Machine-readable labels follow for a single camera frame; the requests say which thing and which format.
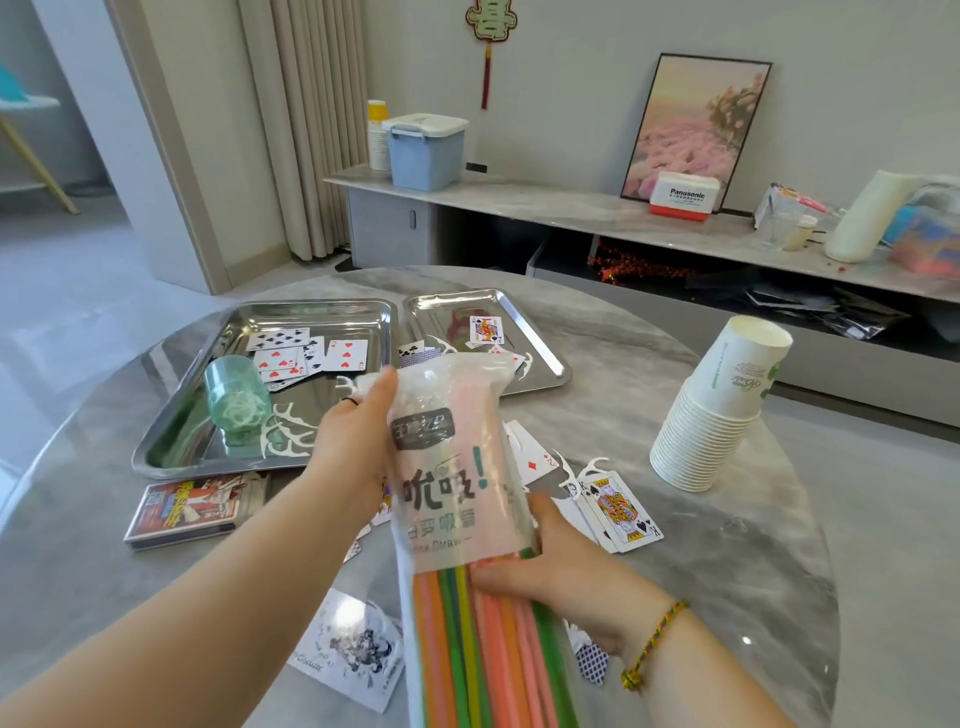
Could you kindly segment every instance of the beige curtain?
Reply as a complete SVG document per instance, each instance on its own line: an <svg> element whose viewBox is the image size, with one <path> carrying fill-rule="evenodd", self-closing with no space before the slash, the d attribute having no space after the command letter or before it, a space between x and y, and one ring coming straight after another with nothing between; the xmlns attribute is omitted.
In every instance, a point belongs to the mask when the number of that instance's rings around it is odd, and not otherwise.
<svg viewBox="0 0 960 728"><path fill-rule="evenodd" d="M346 196L324 177L367 161L359 0L240 0L290 249L349 244Z"/></svg>

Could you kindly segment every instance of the forearm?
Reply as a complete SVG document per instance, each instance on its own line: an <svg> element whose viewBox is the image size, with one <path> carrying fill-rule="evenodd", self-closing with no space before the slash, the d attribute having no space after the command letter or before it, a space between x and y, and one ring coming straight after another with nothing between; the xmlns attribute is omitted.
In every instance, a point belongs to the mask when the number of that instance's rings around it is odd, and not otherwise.
<svg viewBox="0 0 960 728"><path fill-rule="evenodd" d="M170 586L0 705L0 724L241 724L369 515L332 475L295 480Z"/></svg>
<svg viewBox="0 0 960 728"><path fill-rule="evenodd" d="M637 578L627 603L642 604L624 620L621 656L632 666L674 602ZM690 610L669 624L644 663L642 694L658 728L788 728L793 726L766 691Z"/></svg>

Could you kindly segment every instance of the stainless steel tray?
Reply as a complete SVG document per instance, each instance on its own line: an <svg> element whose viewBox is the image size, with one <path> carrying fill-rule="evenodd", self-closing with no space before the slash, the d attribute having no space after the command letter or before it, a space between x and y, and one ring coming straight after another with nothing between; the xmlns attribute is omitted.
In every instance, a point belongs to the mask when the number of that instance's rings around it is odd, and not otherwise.
<svg viewBox="0 0 960 728"><path fill-rule="evenodd" d="M247 303L224 315L219 331L190 365L180 387L160 410L133 453L133 467L149 477L178 480L220 473L275 470L306 465L312 446L293 447L297 456L264 456L260 433L227 435L210 421L204 369L218 356L245 353L251 334L278 328L310 328L311 335L330 339L366 338L368 372L393 362L396 352L396 306L379 299L330 301L267 301ZM316 426L326 410L347 391L336 389L336 374L321 373L274 392L274 405ZM310 427L285 422L301 435ZM304 437L304 442L312 438Z"/></svg>
<svg viewBox="0 0 960 728"><path fill-rule="evenodd" d="M533 357L529 372L525 376L523 368L518 370L505 395L559 387L570 381L570 366L547 346L537 327L503 291L485 288L415 296L404 301L403 307L410 317L414 339L424 339L428 346L439 346L433 339L426 338L436 336L458 352L478 351L467 346L470 316L499 316L506 339L503 348Z"/></svg>

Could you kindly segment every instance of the picture frame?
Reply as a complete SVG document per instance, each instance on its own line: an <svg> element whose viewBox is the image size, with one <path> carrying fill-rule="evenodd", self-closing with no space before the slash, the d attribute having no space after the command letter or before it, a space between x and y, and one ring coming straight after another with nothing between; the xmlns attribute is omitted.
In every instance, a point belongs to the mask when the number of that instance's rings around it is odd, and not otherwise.
<svg viewBox="0 0 960 728"><path fill-rule="evenodd" d="M720 181L713 206L719 212L772 67L769 61L661 53L620 197L649 202L659 170L683 172Z"/></svg>

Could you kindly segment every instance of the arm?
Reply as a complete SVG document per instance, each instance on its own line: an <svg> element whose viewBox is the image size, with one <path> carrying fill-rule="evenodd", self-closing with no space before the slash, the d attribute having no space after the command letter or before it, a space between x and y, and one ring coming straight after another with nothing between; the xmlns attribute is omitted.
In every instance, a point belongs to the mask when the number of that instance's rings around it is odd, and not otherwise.
<svg viewBox="0 0 960 728"><path fill-rule="evenodd" d="M474 575L474 586L546 604L632 666L676 599L581 535L549 496L528 499L540 525L541 556L491 564ZM659 728L793 726L690 610L670 624L642 674L642 694Z"/></svg>
<svg viewBox="0 0 960 728"><path fill-rule="evenodd" d="M242 724L379 507L395 390L387 370L360 406L331 409L300 477L170 586L0 703L0 725Z"/></svg>

